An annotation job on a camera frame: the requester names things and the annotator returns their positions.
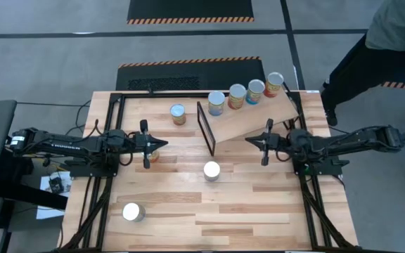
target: orange and black hazard stripe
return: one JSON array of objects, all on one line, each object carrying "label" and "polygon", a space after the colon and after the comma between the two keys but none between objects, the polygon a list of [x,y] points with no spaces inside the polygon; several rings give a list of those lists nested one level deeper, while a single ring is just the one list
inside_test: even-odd
[{"label": "orange and black hazard stripe", "polygon": [[128,25],[193,24],[214,22],[254,22],[253,17],[214,17],[214,18],[142,18],[130,19]]},{"label": "orange and black hazard stripe", "polygon": [[405,89],[405,83],[403,82],[385,82],[384,84],[381,84],[381,86],[387,88]]},{"label": "orange and black hazard stripe", "polygon": [[213,63],[213,62],[224,62],[232,60],[260,60],[259,56],[247,56],[247,57],[228,57],[228,58],[209,58],[209,59],[196,59],[196,60],[167,60],[160,62],[149,62],[149,63],[129,63],[121,64],[121,67],[141,67],[141,66],[153,66],[153,65],[171,65],[171,64],[185,64],[185,63]]}]

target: wooden board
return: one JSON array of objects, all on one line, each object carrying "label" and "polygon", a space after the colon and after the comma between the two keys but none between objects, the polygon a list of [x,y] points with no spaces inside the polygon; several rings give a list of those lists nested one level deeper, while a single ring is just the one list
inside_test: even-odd
[{"label": "wooden board", "polygon": [[208,100],[202,100],[207,121],[217,143],[243,136],[252,131],[265,128],[266,121],[272,119],[275,124],[293,119],[298,116],[296,109],[288,99],[283,89],[274,98],[262,96],[256,105],[243,103],[243,107],[232,110],[228,104],[228,97],[224,103],[224,111],[220,116],[212,116],[209,113]]},{"label": "wooden board", "polygon": [[[94,93],[85,134],[95,119],[103,125],[109,96],[109,92]],[[302,91],[301,96],[310,132],[329,136],[319,94]],[[176,102],[175,98],[127,100],[122,128],[138,130],[139,120],[147,119],[152,135],[168,140],[169,145],[160,149],[158,163],[149,170],[142,167],[138,155],[128,167],[120,167],[112,186],[103,250],[310,249],[292,164],[270,157],[270,165],[262,167],[262,154],[240,138],[223,142],[217,146],[220,153],[210,157],[196,122],[195,99],[179,99],[187,109],[183,126],[174,125],[169,116],[169,105]],[[285,134],[279,125],[276,131]],[[214,183],[203,177],[203,165],[210,160],[221,165],[221,176]],[[342,185],[331,176],[320,176],[319,181],[327,215],[347,240],[357,244]],[[64,242],[77,231],[86,182],[85,178],[73,181],[63,219]],[[122,218],[128,202],[146,208],[142,222]],[[322,244],[319,221],[315,221]],[[97,219],[91,245],[96,243],[98,224]]]}]

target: black pants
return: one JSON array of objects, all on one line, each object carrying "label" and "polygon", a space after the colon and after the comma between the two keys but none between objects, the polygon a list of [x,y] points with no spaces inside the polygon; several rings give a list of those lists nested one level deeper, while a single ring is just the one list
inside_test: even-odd
[{"label": "black pants", "polygon": [[330,74],[330,84],[321,94],[325,109],[333,110],[338,104],[405,72],[405,52],[369,49],[365,40],[366,35]]}]

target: black metal frame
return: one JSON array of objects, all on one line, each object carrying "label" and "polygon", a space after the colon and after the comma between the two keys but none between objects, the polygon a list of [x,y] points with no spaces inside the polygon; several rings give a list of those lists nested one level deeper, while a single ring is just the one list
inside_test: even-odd
[{"label": "black metal frame", "polygon": [[[296,125],[295,123],[299,120],[301,128],[307,129],[306,122],[304,120],[304,113],[302,110],[302,104],[301,104],[301,96],[299,92],[291,92],[288,87],[285,85],[285,88],[287,90],[287,95],[291,100],[293,100],[296,104],[296,109],[299,114],[298,117],[295,119],[290,119],[288,122],[285,122],[284,125],[287,129],[295,129]],[[118,108],[118,115],[117,115],[117,120],[115,123],[115,128],[120,129],[121,124],[122,124],[122,116],[124,112],[124,105],[125,101],[128,98],[182,98],[182,97],[190,97],[190,98],[206,98],[208,95],[207,92],[202,92],[202,93],[184,93],[184,92],[162,92],[162,93],[112,93],[110,95],[110,102],[109,102],[109,108],[108,108],[108,113],[107,113],[107,118],[105,122],[105,127],[104,130],[108,131],[110,129],[110,124],[112,122],[113,118],[113,110],[115,107],[116,103],[120,103],[120,106]],[[203,121],[207,123],[207,118],[205,118],[203,114],[203,109],[198,103],[197,105],[198,109],[198,123],[201,126],[200,123],[200,113],[202,114]],[[204,134],[203,131],[203,136],[205,137],[206,144],[209,146],[208,139],[206,135]],[[317,170],[314,168],[307,169],[310,167],[310,164],[303,164],[301,162],[293,160],[293,167],[295,170],[295,174],[298,176],[300,180],[300,185],[301,185],[301,191],[302,191],[302,197],[303,197],[303,204],[304,204],[304,210],[307,218],[307,228],[309,230],[309,237],[310,237],[310,243],[311,243],[311,248],[312,251],[317,251],[317,252],[373,252],[373,253],[378,253],[378,252],[384,252],[384,251],[375,251],[375,250],[367,250],[367,249],[362,249],[357,246],[353,246],[349,242],[347,242],[342,235],[337,231],[337,229],[334,227],[332,222],[330,222],[329,218],[326,216],[324,212],[324,207],[323,207],[323,199],[321,197],[321,190],[320,190],[320,185],[318,181],[318,173]],[[306,181],[306,175],[311,176],[311,183],[314,189],[314,195],[313,196],[309,190],[309,187],[307,185]],[[103,246],[103,239],[104,239],[104,232],[105,232],[105,225],[107,221],[107,214],[108,214],[108,208],[109,208],[109,199],[110,199],[110,191],[112,188],[112,183],[113,183],[113,177],[108,177],[107,181],[105,183],[105,188],[101,194],[101,197],[98,201],[96,201],[96,198],[98,196],[98,190],[99,186],[101,184],[101,177],[95,178],[94,182],[94,189],[92,192],[91,196],[91,202],[90,202],[90,211],[87,219],[85,222],[82,224],[82,227],[87,228],[86,231],[84,231],[84,242],[82,244],[81,249],[77,249],[76,247],[72,249],[61,249],[60,252],[101,252],[102,246]],[[98,236],[96,238],[96,246],[95,247],[89,247],[89,241],[90,241],[90,234],[91,234],[91,227],[94,222],[94,218],[96,217],[97,213],[99,210],[101,211],[101,220],[99,223],[99,228],[98,228]],[[317,237],[316,237],[316,231],[315,231],[315,225],[314,225],[314,218],[312,216],[312,210],[315,211],[317,216],[320,218],[321,221],[321,229],[323,232],[323,240],[324,240],[324,246],[319,246],[317,242]],[[332,242],[330,241],[330,237],[334,239],[334,241],[339,245],[339,247],[332,247]]]}]

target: gray jacket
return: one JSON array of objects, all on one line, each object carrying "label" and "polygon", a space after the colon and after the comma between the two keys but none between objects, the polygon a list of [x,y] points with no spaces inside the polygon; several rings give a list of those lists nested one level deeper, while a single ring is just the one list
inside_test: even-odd
[{"label": "gray jacket", "polygon": [[386,0],[382,4],[366,35],[366,46],[405,51],[405,0]]}]

